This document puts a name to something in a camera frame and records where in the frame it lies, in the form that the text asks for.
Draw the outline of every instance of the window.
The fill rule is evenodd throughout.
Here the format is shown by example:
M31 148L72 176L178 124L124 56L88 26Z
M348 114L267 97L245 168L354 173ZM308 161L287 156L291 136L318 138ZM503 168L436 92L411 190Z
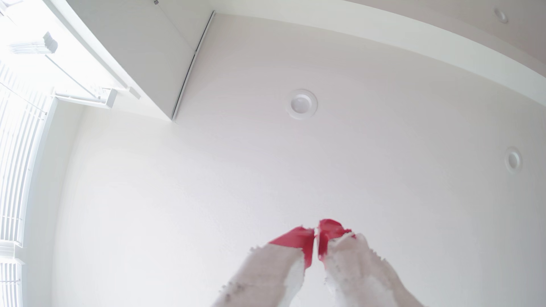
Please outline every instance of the window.
M26 205L58 100L111 108L124 89L42 0L0 0L0 307L22 306Z

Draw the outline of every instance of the white blinds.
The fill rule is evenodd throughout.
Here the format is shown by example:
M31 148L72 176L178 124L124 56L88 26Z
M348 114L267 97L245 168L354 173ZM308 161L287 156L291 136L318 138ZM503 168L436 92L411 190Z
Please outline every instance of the white blinds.
M22 244L28 188L51 102L0 60L0 240Z
M2 307L21 307L21 265L0 263L0 287L2 288Z

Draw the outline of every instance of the white ceiling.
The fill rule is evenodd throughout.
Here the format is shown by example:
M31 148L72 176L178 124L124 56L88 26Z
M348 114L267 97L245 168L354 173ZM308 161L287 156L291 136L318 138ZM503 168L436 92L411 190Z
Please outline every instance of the white ceiling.
M86 40L92 37L93 48L101 49L101 57L145 98L139 102L154 101L167 115L174 108L213 9L403 48L483 76L546 105L546 36L542 34L546 19L541 18L546 15L546 4L540 0L163 0L159 5L149 0L134 0L130 5L124 0L44 1L54 3L64 15L74 9L93 34L74 12L74 18L67 17L70 23L90 34L84 35ZM496 6L508 15L507 24L497 21ZM116 108L151 113L142 103L129 99L116 103Z
M299 88L318 99L308 120L284 110ZM176 123L84 112L52 304L207 306L251 246L329 217L364 233L425 305L542 306L545 116L407 50L217 15ZM314 261L293 306L331 306Z

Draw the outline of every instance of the ceiling trim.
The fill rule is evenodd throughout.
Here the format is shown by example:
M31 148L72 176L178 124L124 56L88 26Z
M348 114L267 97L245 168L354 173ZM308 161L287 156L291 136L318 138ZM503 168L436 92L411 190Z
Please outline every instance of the ceiling trim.
M396 46L480 75L546 106L546 78L468 38L343 0L210 0L220 14L297 23Z

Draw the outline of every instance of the ceiling light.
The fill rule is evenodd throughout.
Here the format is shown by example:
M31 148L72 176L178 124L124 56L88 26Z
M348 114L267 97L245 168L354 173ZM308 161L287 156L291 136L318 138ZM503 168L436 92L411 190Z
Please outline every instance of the ceiling light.
M498 18L498 20L500 22L502 22L502 23L507 23L508 22L508 17L506 17L506 14L503 11L495 8L494 12L495 12L495 15L497 15L497 18Z
M317 111L317 98L310 91L294 91L290 95L286 111L295 119L308 119Z
M523 160L519 150L515 147L509 147L505 153L505 165L511 174L517 174L521 170Z

